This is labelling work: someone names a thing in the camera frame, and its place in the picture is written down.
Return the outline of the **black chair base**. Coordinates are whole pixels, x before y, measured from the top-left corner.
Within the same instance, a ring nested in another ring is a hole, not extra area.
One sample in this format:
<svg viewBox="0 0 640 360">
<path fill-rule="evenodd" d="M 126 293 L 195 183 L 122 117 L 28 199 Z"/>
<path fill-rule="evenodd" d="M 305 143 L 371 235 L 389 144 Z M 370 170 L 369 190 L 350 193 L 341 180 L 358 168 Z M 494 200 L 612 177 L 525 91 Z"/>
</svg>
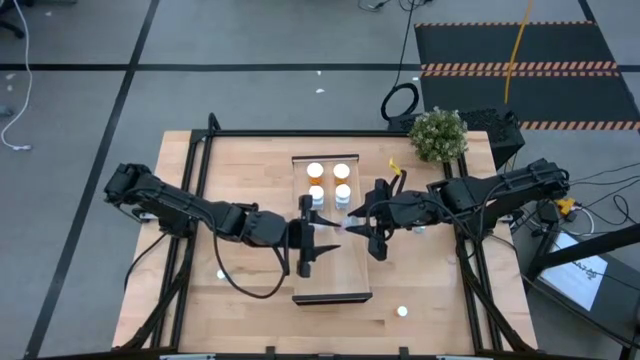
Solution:
<svg viewBox="0 0 640 360">
<path fill-rule="evenodd" d="M 0 0 L 0 28 L 10 31 L 16 38 L 22 39 L 25 36 L 23 30 L 3 19 L 3 16 L 14 8 L 12 0 Z"/>
</svg>

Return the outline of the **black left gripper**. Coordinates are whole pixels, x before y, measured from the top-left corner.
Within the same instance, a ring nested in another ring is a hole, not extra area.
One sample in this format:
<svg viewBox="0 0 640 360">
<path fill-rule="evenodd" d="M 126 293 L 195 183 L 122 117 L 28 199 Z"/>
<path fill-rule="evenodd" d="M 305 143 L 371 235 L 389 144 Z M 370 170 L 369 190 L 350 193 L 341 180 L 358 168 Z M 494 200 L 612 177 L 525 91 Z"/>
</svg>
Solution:
<svg viewBox="0 0 640 360">
<path fill-rule="evenodd" d="M 299 277 L 311 276 L 311 263 L 319 256 L 340 248 L 340 245 L 315 246 L 312 224 L 337 227 L 341 224 L 323 218 L 316 210 L 312 210 L 311 195 L 299 197 L 301 217 L 286 221 L 284 217 L 271 211 L 251 212 L 244 225 L 244 242 L 253 247 L 286 248 L 299 251 L 296 273 Z"/>
</svg>

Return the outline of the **black stand leg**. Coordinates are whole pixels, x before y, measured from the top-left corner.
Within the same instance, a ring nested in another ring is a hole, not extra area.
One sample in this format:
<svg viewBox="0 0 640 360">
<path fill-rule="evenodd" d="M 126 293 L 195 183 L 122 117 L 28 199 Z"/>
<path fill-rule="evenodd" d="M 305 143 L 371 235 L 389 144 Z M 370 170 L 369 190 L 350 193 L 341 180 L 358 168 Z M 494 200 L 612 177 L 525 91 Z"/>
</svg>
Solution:
<svg viewBox="0 0 640 360">
<path fill-rule="evenodd" d="M 543 270 L 548 268 L 640 243 L 640 224 L 607 232 L 591 240 L 578 242 L 576 245 L 555 252 L 551 251 L 551 247 L 559 237 L 559 223 L 551 223 L 545 226 L 541 232 L 543 238 L 525 274 L 525 278 L 529 281 L 534 281 Z"/>
</svg>

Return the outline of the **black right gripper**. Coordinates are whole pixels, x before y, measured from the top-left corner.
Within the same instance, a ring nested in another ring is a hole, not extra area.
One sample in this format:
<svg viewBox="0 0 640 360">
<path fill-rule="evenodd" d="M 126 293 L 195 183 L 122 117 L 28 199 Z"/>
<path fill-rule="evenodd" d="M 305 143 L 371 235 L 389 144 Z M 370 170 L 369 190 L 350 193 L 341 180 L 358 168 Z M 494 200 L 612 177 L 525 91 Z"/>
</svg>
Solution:
<svg viewBox="0 0 640 360">
<path fill-rule="evenodd" d="M 392 195 L 391 185 L 384 179 L 376 179 L 373 190 L 365 194 L 363 204 L 352 211 L 353 217 L 366 215 L 367 224 L 348 226 L 345 230 L 368 236 L 368 251 L 377 261 L 387 259 L 386 242 L 397 229 L 438 223 L 438 209 L 429 193 L 408 190 Z"/>
</svg>

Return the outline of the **white printed sheet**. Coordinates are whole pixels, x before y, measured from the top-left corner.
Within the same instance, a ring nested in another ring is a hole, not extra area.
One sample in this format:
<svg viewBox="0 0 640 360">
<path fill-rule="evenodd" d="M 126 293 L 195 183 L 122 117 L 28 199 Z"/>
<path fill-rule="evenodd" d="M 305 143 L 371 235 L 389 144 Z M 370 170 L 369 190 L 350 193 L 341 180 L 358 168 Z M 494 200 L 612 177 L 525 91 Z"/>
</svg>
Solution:
<svg viewBox="0 0 640 360">
<path fill-rule="evenodd" d="M 607 261 L 599 256 L 591 256 L 545 269 L 540 278 L 586 311 L 590 311 L 607 267 Z"/>
</svg>

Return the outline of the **potted green artificial plant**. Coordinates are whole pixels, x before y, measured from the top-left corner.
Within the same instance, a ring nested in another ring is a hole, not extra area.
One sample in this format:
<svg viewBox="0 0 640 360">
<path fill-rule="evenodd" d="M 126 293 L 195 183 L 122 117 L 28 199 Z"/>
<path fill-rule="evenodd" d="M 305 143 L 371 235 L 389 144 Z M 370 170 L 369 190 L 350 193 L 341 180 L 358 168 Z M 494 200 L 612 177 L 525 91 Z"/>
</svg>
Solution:
<svg viewBox="0 0 640 360">
<path fill-rule="evenodd" d="M 434 107 L 415 119 L 408 137 L 419 159 L 444 163 L 466 152 L 467 132 L 467 124 L 458 110 Z"/>
</svg>

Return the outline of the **black aluminium table frame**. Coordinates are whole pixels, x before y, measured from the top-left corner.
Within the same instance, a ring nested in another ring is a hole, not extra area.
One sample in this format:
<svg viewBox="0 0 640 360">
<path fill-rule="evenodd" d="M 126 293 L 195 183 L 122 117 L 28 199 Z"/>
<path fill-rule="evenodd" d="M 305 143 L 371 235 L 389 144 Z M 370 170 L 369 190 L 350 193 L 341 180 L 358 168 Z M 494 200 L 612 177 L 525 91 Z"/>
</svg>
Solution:
<svg viewBox="0 0 640 360">
<path fill-rule="evenodd" d="M 292 158 L 340 154 L 359 156 L 364 192 L 391 176 L 390 158 L 408 172 L 406 185 L 413 190 L 458 170 L 420 161 L 406 135 L 384 130 L 222 130 L 209 151 L 204 195 L 254 202 L 289 217 L 297 210 Z M 200 226 L 185 309 L 168 309 L 161 341 L 170 343 L 180 322 L 182 352 L 258 353 L 273 347 L 279 354 L 373 356 L 407 348 L 413 355 L 464 355 L 473 352 L 474 336 L 487 349 L 507 347 L 483 307 L 466 307 L 451 226 L 395 233 L 385 261 L 367 253 L 367 270 L 370 300 L 298 306 L 292 299 L 298 278 L 282 278 L 271 251 L 214 244 Z M 407 307 L 406 317 L 396 315 L 399 306 Z"/>
</svg>

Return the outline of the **black power adapter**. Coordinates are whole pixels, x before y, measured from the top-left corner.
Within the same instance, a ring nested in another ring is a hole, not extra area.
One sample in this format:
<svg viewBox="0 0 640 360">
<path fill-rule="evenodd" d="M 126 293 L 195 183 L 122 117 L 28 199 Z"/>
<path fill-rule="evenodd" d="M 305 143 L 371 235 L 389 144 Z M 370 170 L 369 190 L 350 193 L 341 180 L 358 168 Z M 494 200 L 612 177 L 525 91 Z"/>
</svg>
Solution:
<svg viewBox="0 0 640 360">
<path fill-rule="evenodd" d="M 553 202 L 540 201 L 536 206 L 536 213 L 539 220 L 545 224 L 558 223 L 560 215 Z"/>
</svg>

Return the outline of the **black hazard-striped floor mat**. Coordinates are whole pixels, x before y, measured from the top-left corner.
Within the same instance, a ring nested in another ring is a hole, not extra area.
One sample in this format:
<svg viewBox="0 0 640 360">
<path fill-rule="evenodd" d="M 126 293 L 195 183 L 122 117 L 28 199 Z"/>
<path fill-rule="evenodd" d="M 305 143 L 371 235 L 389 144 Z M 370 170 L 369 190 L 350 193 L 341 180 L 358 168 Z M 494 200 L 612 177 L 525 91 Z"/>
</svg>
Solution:
<svg viewBox="0 0 640 360">
<path fill-rule="evenodd" d="M 526 130 L 640 131 L 640 109 L 592 21 L 420 23 L 425 108 L 503 108 Z"/>
</svg>

